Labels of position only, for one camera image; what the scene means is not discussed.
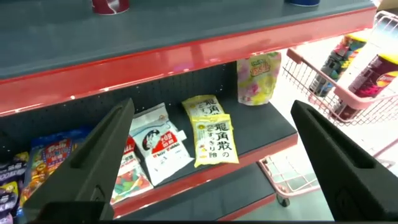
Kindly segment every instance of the white candy bag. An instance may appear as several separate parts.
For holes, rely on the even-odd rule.
[[[164,103],[137,114],[129,134],[144,156],[154,186],[193,160],[169,120]]]

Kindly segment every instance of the yellow package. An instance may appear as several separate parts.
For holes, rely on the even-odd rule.
[[[192,118],[195,138],[195,167],[207,164],[239,163],[229,114]]]
[[[215,114],[224,114],[224,110],[218,102],[215,95],[194,96],[182,102],[192,121],[196,116],[209,116]]]

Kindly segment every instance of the shopping cart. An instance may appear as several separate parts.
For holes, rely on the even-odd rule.
[[[285,95],[293,96],[292,100],[298,99],[312,104],[315,109],[334,125],[340,127],[370,155],[390,168],[395,162],[382,159],[381,156],[398,143],[396,132],[393,130],[398,124],[396,123],[398,118],[398,92],[396,92],[398,82],[393,82],[376,98],[359,98],[348,91],[348,85],[378,52],[391,48],[394,45],[391,43],[398,43],[398,17],[386,11],[378,12],[375,16],[374,29],[369,30],[369,33],[370,38],[366,46],[338,83],[319,69],[327,55],[320,57],[317,55],[318,51],[316,51],[315,59],[310,60],[301,56],[296,50],[288,49],[287,60],[282,62],[283,68],[278,85],[290,88],[290,92],[285,93]],[[305,46],[298,47],[298,51],[307,55],[309,52],[314,52],[314,47],[307,48],[307,51]],[[329,94],[322,98],[310,91],[310,85],[317,75],[321,75],[333,85]],[[360,110],[360,112],[352,119],[342,120],[340,114],[336,113],[336,107],[342,103]],[[374,132],[374,128],[386,130],[388,127],[392,131],[382,133],[382,137]],[[290,197],[320,188],[300,141],[295,148],[268,156],[261,160],[260,164],[276,189],[277,200],[283,207],[289,206]]]

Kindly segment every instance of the packaged candy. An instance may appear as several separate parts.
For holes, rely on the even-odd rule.
[[[129,134],[145,159],[152,185],[161,183],[193,160],[177,133],[164,103],[132,120]]]
[[[268,103],[274,93],[281,63],[279,52],[237,61],[238,101],[256,106]]]
[[[224,114],[224,110],[214,95],[194,96],[182,102],[190,120],[194,116]]]
[[[32,141],[24,189],[21,194],[22,207],[32,193],[47,180],[79,144],[83,143],[90,131],[90,129],[81,128],[40,137]]]
[[[16,216],[19,208],[20,192],[29,155],[22,152],[12,161],[0,164],[0,223],[9,222],[9,215]]]
[[[195,167],[221,162],[239,163],[229,114],[193,117]]]
[[[0,218],[6,218],[17,208],[18,184],[16,181],[0,186]]]
[[[13,223],[14,222],[12,220],[12,215],[10,213],[8,213],[5,217],[0,215],[0,224],[13,224]]]
[[[112,193],[111,205],[154,188],[139,164],[134,147],[134,140],[129,136]]]

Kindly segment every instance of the candy bag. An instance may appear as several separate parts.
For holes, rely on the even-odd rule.
[[[139,164],[134,153],[134,146],[134,140],[129,136],[116,177],[111,205],[154,188]]]
[[[15,181],[0,186],[0,219],[8,217],[18,204],[18,184]]]
[[[6,216],[0,215],[0,224],[13,224],[12,220],[12,215],[8,213]]]
[[[193,117],[195,167],[207,164],[239,163],[229,114]]]
[[[21,193],[21,207],[73,150],[83,143],[90,131],[82,128],[32,140],[24,189]]]
[[[9,215],[12,223],[12,217],[21,209],[19,197],[28,158],[28,153],[22,152],[15,155],[12,161],[0,164],[0,223],[9,222]]]
[[[129,132],[145,158],[154,186],[193,160],[178,138],[164,103],[155,108],[139,113],[132,120]]]
[[[224,114],[224,110],[214,95],[194,96],[182,102],[190,120],[194,116]]]
[[[281,60],[279,52],[238,60],[238,101],[249,106],[268,103],[274,93]]]

